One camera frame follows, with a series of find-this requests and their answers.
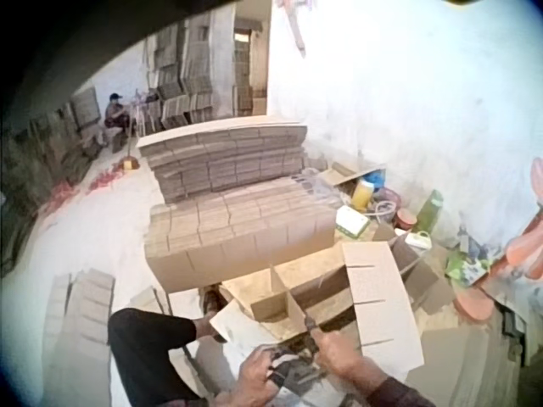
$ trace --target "concrete floor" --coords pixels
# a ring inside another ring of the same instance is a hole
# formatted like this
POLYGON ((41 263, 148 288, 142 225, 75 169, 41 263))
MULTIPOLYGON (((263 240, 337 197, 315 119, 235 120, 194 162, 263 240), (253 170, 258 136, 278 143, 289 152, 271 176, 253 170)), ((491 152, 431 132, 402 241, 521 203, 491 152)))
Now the concrete floor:
MULTIPOLYGON (((94 177, 124 153, 101 153, 78 187, 80 193, 38 219, 21 261, 2 279, 3 366, 27 404, 38 404, 42 396, 42 330, 54 276, 89 268, 110 273, 116 278, 113 311, 149 285, 160 287, 143 252, 149 210, 164 202, 147 162, 140 159, 139 170, 87 194, 94 177)), ((176 315, 202 315, 196 290, 174 294, 171 302, 176 315)), ((242 360, 231 344, 205 338, 189 348, 217 386, 232 386, 242 360)), ((111 393, 113 406, 129 405, 114 360, 111 393)))

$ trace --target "leg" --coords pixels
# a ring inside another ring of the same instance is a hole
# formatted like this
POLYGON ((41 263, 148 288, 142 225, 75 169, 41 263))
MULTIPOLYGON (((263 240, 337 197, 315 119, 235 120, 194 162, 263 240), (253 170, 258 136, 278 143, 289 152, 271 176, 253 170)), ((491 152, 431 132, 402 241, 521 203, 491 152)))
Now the leg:
POLYGON ((109 344, 134 407, 199 397, 181 380, 168 350, 213 333, 209 317, 191 321, 139 309, 121 309, 108 323, 109 344))

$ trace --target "man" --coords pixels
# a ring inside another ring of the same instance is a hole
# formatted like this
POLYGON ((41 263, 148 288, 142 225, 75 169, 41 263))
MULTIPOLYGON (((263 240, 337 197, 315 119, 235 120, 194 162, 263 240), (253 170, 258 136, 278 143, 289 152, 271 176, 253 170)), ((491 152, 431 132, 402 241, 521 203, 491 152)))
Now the man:
MULTIPOLYGON (((208 291, 204 296, 204 318, 194 321, 138 309, 122 309, 111 316, 109 344, 132 406, 207 405, 177 375, 168 350, 185 346, 199 337, 216 337, 210 319, 215 316, 220 302, 220 294, 208 291)), ((371 406, 434 406, 416 390, 387 376, 372 360, 356 351, 354 344, 341 333, 314 329, 311 335, 319 348, 316 362, 352 383, 371 406)), ((234 389, 219 394, 213 405, 264 407, 279 391, 268 380, 271 366, 271 351, 266 347, 257 348, 242 363, 234 389)))
POLYGON ((125 107, 119 103, 119 99, 122 98, 118 93, 111 93, 109 95, 109 104, 105 110, 104 124, 106 127, 122 127, 128 128, 130 123, 130 115, 126 111, 125 107))

